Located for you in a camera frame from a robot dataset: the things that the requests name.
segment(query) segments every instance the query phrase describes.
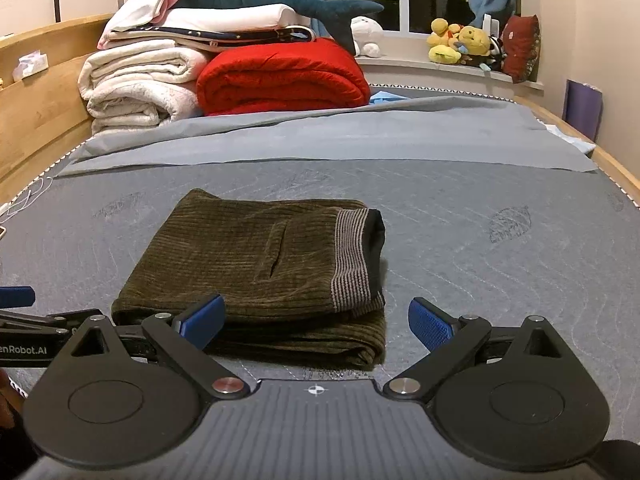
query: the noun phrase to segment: white crosshair marker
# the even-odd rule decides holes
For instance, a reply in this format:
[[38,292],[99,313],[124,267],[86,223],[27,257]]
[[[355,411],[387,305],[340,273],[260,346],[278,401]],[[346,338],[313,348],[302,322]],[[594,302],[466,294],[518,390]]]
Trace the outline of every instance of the white crosshair marker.
[[310,386],[306,389],[311,395],[313,396],[318,396],[320,394],[324,394],[325,391],[327,391],[326,388],[323,388],[322,386],[320,386],[320,384],[314,384],[313,386]]

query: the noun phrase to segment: shark plush toy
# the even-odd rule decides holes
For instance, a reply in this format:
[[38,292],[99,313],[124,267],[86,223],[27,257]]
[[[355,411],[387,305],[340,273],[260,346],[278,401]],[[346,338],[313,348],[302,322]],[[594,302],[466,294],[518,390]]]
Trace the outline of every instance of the shark plush toy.
[[355,56],[351,19],[363,14],[384,10],[368,0],[178,0],[174,8],[188,9],[242,9],[271,4],[285,4],[301,16],[322,22],[337,43]]

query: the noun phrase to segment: wooden bed frame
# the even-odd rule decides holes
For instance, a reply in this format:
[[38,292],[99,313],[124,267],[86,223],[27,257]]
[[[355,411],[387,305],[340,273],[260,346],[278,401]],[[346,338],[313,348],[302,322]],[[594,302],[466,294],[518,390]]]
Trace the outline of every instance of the wooden bed frame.
[[[78,74],[110,14],[56,23],[0,40],[0,205],[10,202],[51,164],[91,136],[91,117],[78,93]],[[34,50],[47,54],[49,69],[13,83],[20,56]],[[569,136],[585,137],[548,110],[524,98],[548,124]],[[597,147],[598,167],[640,203],[640,180]]]

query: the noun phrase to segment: gray mattress cover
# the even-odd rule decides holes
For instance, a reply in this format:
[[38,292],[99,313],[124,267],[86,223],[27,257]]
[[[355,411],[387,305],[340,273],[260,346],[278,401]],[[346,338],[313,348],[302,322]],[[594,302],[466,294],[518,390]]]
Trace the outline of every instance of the gray mattress cover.
[[[518,326],[548,317],[604,391],[609,437],[640,442],[640,212],[600,172],[429,160],[236,162],[59,178],[5,225],[0,284],[31,285],[30,314],[105,312],[156,229],[193,187],[223,198],[357,198],[387,228],[386,361],[379,383],[426,350],[408,329],[423,296],[454,316]],[[220,359],[257,378],[357,378]],[[41,370],[11,370],[26,388]]]
[[596,169],[521,105],[438,94],[347,110],[264,112],[177,121],[89,140],[62,174],[283,158],[461,160]]

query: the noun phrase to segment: metal screw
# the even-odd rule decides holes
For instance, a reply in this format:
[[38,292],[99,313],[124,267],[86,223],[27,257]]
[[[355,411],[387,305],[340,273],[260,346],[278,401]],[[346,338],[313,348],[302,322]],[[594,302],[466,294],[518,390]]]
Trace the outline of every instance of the metal screw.
[[222,377],[211,385],[219,394],[236,394],[244,388],[244,382],[237,377]]
[[400,377],[389,383],[389,389],[400,395],[414,394],[420,389],[420,383],[411,377]]

